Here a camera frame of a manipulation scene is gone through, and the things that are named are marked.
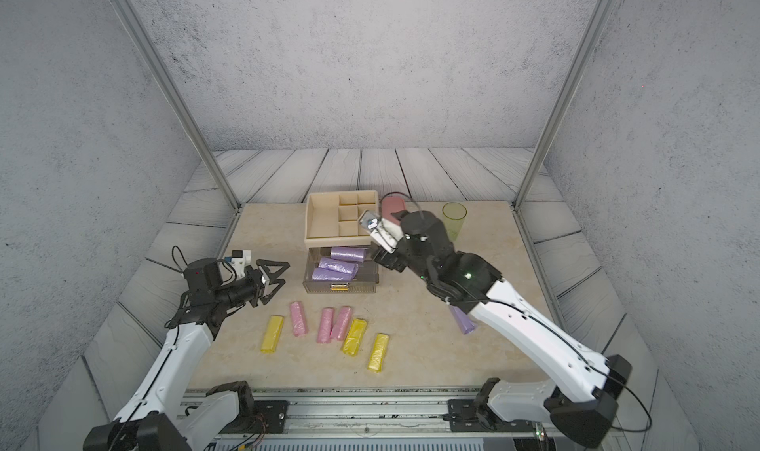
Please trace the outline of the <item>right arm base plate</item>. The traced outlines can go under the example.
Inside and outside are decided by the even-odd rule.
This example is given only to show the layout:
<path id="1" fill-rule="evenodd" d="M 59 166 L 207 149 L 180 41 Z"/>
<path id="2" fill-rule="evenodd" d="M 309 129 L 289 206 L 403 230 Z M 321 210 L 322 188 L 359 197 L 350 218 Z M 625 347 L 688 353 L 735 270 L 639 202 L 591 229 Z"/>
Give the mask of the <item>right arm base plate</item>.
<path id="1" fill-rule="evenodd" d="M 502 421 L 494 413 L 477 407 L 473 399 L 452 399 L 447 402 L 447 413 L 443 420 L 449 424 L 451 432 L 532 432 L 531 421 Z"/>

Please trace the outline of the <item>purple bag roll front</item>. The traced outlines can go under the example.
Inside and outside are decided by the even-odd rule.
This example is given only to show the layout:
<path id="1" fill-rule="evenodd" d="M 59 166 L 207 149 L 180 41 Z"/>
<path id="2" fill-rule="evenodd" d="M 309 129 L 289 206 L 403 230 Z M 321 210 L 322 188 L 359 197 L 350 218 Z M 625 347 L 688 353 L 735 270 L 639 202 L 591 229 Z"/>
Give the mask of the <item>purple bag roll front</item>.
<path id="1" fill-rule="evenodd" d="M 313 281 L 350 282 L 356 273 L 353 271 L 336 271 L 326 268 L 316 268 L 311 276 Z"/>

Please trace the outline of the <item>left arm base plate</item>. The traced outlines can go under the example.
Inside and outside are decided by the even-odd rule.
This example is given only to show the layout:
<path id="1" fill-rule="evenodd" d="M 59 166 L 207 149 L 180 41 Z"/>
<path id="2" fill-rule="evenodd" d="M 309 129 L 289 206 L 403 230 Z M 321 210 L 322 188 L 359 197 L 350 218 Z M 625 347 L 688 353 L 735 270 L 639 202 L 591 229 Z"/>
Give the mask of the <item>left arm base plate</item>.
<path id="1" fill-rule="evenodd" d="M 239 433 L 282 434 L 288 415 L 289 401 L 254 401 L 241 409 Z"/>

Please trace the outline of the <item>beige drawer organizer cabinet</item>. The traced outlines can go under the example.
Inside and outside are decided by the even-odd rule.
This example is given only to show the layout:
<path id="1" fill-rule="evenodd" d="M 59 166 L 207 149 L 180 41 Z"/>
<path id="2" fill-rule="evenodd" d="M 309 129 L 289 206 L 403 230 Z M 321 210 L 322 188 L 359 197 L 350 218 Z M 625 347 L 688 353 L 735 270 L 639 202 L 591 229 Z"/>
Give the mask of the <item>beige drawer organizer cabinet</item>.
<path id="1" fill-rule="evenodd" d="M 359 226 L 367 211 L 378 211 L 375 190 L 311 193 L 306 201 L 304 243 L 308 248 L 368 246 L 370 235 Z"/>

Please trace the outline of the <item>purple bag roll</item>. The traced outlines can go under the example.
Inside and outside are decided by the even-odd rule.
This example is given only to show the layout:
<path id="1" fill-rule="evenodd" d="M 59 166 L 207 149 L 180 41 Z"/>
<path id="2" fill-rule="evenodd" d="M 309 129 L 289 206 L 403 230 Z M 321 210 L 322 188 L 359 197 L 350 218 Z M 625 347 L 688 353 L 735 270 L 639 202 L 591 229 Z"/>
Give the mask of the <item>purple bag roll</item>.
<path id="1" fill-rule="evenodd" d="M 336 246 L 331 248 L 330 258 L 338 261 L 362 263 L 366 259 L 367 247 Z"/>
<path id="2" fill-rule="evenodd" d="M 330 257 L 321 258 L 319 267 L 344 272 L 353 271 L 355 273 L 358 273 L 358 270 L 360 269 L 358 263 L 333 259 Z"/>
<path id="3" fill-rule="evenodd" d="M 472 334 L 477 328 L 477 324 L 465 314 L 460 308 L 450 306 L 449 310 L 462 334 Z"/>
<path id="4" fill-rule="evenodd" d="M 316 268 L 311 276 L 313 281 L 350 282 L 356 273 L 353 271 L 336 271 L 326 268 Z"/>

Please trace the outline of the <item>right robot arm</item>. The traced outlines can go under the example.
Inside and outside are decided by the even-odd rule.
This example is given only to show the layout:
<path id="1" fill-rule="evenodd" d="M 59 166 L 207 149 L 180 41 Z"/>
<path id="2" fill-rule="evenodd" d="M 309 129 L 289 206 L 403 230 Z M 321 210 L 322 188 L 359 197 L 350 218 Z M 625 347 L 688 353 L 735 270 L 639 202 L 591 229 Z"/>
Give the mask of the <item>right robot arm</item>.
<path id="1" fill-rule="evenodd" d="M 625 358 L 603 356 L 550 322 L 484 258 L 456 250 L 434 213 L 401 211 L 388 220 L 366 211 L 358 223 L 374 242 L 376 263 L 411 269 L 433 296 L 502 334 L 548 377 L 524 384 L 491 378 L 454 421 L 488 431 L 515 421 L 552 423 L 585 448 L 602 444 L 633 371 Z"/>

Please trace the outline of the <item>transparent drawer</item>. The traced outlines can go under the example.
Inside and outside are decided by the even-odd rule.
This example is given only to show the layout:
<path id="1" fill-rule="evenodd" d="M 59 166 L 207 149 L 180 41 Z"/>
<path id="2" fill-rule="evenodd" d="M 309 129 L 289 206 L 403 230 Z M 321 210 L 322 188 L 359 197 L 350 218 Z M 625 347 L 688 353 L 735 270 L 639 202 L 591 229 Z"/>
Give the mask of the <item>transparent drawer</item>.
<path id="1" fill-rule="evenodd" d="M 370 294 L 379 283 L 378 265 L 369 258 L 369 246 L 309 249 L 302 282 L 307 293 Z"/>

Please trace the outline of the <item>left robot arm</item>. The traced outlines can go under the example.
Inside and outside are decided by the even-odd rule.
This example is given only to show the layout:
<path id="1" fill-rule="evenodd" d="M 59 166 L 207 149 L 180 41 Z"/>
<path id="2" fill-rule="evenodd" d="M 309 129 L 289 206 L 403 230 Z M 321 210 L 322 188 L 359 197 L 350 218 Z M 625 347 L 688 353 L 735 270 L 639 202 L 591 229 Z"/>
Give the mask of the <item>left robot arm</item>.
<path id="1" fill-rule="evenodd" d="M 108 424 L 94 427 L 86 450 L 204 450 L 220 434 L 239 433 L 239 448 L 283 432 L 288 404 L 257 403 L 246 381 L 210 389 L 198 407 L 182 407 L 185 392 L 225 320 L 244 306 L 267 305 L 284 286 L 284 261 L 246 262 L 225 281 L 223 260 L 189 263 L 182 275 L 188 289 L 165 324 L 164 345 L 136 393 Z"/>

